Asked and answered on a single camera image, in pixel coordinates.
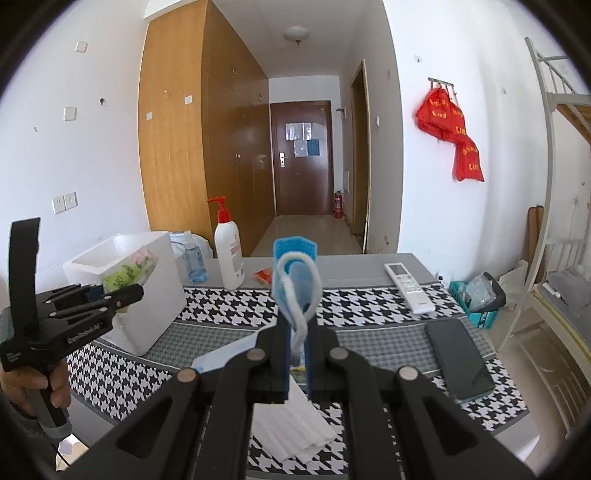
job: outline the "lotion bottle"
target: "lotion bottle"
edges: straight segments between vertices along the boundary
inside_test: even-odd
[[[208,202],[218,202],[217,227],[213,236],[217,258],[220,262],[223,286],[236,290],[244,282],[242,248],[237,225],[230,219],[230,211],[225,206],[226,197],[216,197]]]

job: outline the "blue paper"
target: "blue paper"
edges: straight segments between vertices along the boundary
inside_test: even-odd
[[[308,156],[319,157],[320,156],[320,141],[315,138],[308,140]]]

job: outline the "coat rack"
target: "coat rack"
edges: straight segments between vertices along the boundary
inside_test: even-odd
[[[431,82],[431,90],[433,90],[433,84],[437,83],[440,87],[445,86],[445,90],[447,91],[448,95],[449,95],[449,87],[451,87],[452,92],[453,92],[453,97],[456,100],[456,105],[460,105],[459,102],[457,101],[456,89],[454,88],[453,83],[446,82],[445,80],[434,79],[431,77],[429,77],[427,80],[429,80],[429,82]]]

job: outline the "fire extinguisher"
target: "fire extinguisher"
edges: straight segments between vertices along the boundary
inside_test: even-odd
[[[343,218],[343,194],[335,192],[335,208],[333,210],[335,218]]]

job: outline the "wooden door frame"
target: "wooden door frame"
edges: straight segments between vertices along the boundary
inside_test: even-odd
[[[368,74],[367,74],[367,67],[365,64],[365,59],[361,60],[359,67],[355,71],[353,75],[353,80],[351,81],[351,126],[352,126],[352,140],[353,140],[353,219],[351,225],[355,225],[355,174],[356,174],[356,163],[358,156],[356,155],[356,142],[355,142],[355,108],[353,103],[353,96],[355,95],[355,91],[353,88],[353,84],[359,74],[363,75],[363,89],[365,91],[365,109],[367,113],[367,136],[368,136],[368,198],[367,198],[367,208],[365,212],[365,229],[363,231],[363,253],[367,253],[367,246],[368,246],[368,231],[369,231],[369,213],[370,213],[370,201],[371,201],[371,115],[369,111],[369,88],[368,88]]]
[[[314,106],[324,106],[328,107],[325,111],[326,114],[326,147],[328,150],[328,161],[329,161],[329,192],[330,193],[330,204],[333,203],[333,196],[335,194],[335,166],[333,160],[333,133],[332,133],[332,104],[330,100],[305,100],[302,102],[276,102],[270,103],[269,109],[271,111],[271,141],[272,141],[272,154],[273,154],[273,182],[275,189],[273,191],[275,195],[275,215],[278,216],[279,208],[278,208],[278,201],[277,201],[277,192],[279,191],[279,144],[277,143],[277,127],[275,125],[275,118],[273,115],[273,106],[274,105],[301,105],[305,103],[306,105],[314,105]]]

